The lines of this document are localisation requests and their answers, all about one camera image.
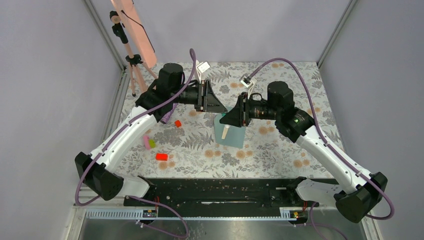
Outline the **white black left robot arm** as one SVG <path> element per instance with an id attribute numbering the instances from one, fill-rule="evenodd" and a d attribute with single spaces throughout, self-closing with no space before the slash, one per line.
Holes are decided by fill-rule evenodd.
<path id="1" fill-rule="evenodd" d="M 144 206 L 152 204 L 155 192 L 150 185 L 141 177 L 119 175 L 117 167 L 135 142 L 160 122 L 174 104 L 192 105 L 197 112 L 227 112 L 211 82 L 201 78 L 209 68 L 208 62 L 195 61 L 190 75 L 185 76 L 180 64 L 166 63 L 117 129 L 89 154 L 80 152 L 75 157 L 80 178 L 77 188 L 86 185 L 105 201 L 134 196 Z"/>

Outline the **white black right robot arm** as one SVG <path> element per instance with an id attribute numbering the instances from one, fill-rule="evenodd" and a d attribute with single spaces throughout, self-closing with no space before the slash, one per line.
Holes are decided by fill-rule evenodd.
<path id="1" fill-rule="evenodd" d="M 295 106 L 294 93 L 285 82 L 269 83 L 267 99 L 250 99 L 242 92 L 219 122 L 241 128 L 253 119 L 273 120 L 283 136 L 310 153 L 337 181 L 329 184 L 298 177 L 295 187 L 286 193 L 291 205 L 317 202 L 337 208 L 347 220 L 359 223 L 382 200 L 387 177 L 371 173 L 335 146 L 311 115 Z"/>

